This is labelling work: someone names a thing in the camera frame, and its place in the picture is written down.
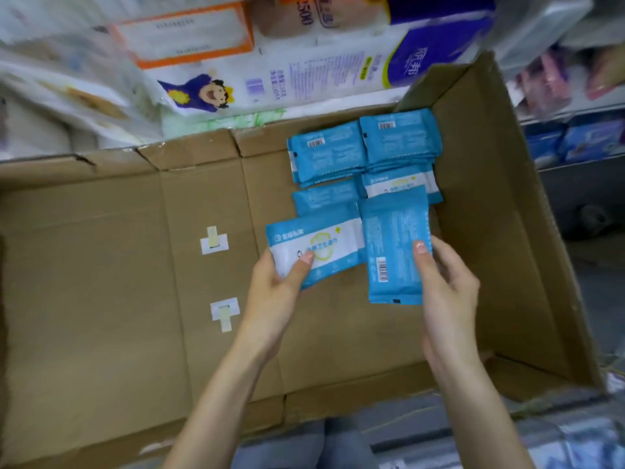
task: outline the hand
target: hand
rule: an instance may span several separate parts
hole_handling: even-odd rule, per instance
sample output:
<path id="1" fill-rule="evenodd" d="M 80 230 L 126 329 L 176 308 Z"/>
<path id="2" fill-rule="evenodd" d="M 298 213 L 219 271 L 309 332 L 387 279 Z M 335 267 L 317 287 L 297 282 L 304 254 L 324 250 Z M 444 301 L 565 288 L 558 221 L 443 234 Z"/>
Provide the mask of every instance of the hand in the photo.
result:
<path id="1" fill-rule="evenodd" d="M 433 236 L 432 245 L 449 281 L 442 277 L 426 244 L 414 242 L 412 252 L 423 283 L 423 353 L 438 379 L 479 363 L 475 336 L 479 280 L 449 244 Z"/>
<path id="2" fill-rule="evenodd" d="M 254 265 L 236 343 L 252 352 L 262 363 L 277 353 L 286 326 L 291 321 L 302 282 L 308 276 L 313 261 L 314 252 L 309 250 L 293 265 L 284 280 L 280 280 L 276 272 L 269 249 Z"/>

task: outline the left hand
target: left hand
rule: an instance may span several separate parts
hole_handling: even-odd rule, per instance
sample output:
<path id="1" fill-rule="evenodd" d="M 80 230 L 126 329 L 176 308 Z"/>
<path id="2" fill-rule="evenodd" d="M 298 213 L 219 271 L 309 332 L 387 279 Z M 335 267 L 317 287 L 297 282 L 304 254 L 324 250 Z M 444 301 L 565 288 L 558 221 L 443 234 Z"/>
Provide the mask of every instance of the left hand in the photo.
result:
<path id="1" fill-rule="evenodd" d="M 314 252 L 309 250 L 293 265 L 284 280 L 277 275 L 269 249 L 254 265 L 236 342 L 262 363 L 277 353 L 286 326 L 291 321 L 302 282 L 308 276 L 313 261 Z"/>

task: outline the stack of wet wipes packets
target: stack of wet wipes packets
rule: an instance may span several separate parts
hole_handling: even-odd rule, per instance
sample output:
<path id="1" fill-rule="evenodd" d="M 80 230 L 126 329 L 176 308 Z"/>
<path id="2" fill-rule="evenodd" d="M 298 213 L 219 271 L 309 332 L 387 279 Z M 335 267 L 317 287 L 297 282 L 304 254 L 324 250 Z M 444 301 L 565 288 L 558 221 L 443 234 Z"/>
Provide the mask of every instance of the stack of wet wipes packets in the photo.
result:
<path id="1" fill-rule="evenodd" d="M 367 263 L 371 303 L 421 304 L 412 242 L 423 240 L 432 251 L 429 204 L 442 201 L 433 171 L 442 140 L 433 113 L 361 117 L 295 135 L 287 146 L 293 181 L 307 189 L 293 193 L 296 219 L 266 227 L 278 275 L 312 250 L 302 289 Z"/>

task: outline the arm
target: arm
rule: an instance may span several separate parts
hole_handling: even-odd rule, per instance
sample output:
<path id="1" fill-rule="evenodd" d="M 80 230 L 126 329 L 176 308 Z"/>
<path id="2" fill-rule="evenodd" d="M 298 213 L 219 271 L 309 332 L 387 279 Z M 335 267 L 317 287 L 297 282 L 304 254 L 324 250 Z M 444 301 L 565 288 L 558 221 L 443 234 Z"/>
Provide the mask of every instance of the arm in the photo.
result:
<path id="1" fill-rule="evenodd" d="M 254 266 L 237 336 L 193 410 L 163 469 L 227 469 L 239 441 L 247 401 L 264 365 L 277 354 L 304 278 L 305 253 L 280 281 L 269 249 Z"/>
<path id="2" fill-rule="evenodd" d="M 423 282 L 423 351 L 441 388 L 465 469 L 535 469 L 478 355 L 479 280 L 445 242 L 432 237 L 448 281 L 421 241 L 414 261 Z"/>

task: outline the open cardboard box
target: open cardboard box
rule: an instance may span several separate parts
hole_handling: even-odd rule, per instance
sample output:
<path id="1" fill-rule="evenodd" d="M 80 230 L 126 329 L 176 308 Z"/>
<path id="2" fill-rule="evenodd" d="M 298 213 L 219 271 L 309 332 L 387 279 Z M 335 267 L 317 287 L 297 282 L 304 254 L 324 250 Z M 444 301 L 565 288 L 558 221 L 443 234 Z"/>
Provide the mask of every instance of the open cardboard box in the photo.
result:
<path id="1" fill-rule="evenodd" d="M 443 238 L 482 282 L 479 343 L 494 353 L 495 385 L 515 400 L 601 386 L 574 274 L 492 56 L 432 67 L 397 106 L 422 107 L 444 144 Z M 0 164 L 4 461 L 109 469 L 166 447 L 241 319 L 222 332 L 210 304 L 237 298 L 243 311 L 265 225 L 295 215 L 286 139 L 392 108 Z M 211 226 L 228 250 L 202 254 Z M 371 305 L 367 288 L 361 265 L 302 293 L 245 434 L 435 386 L 421 310 Z"/>

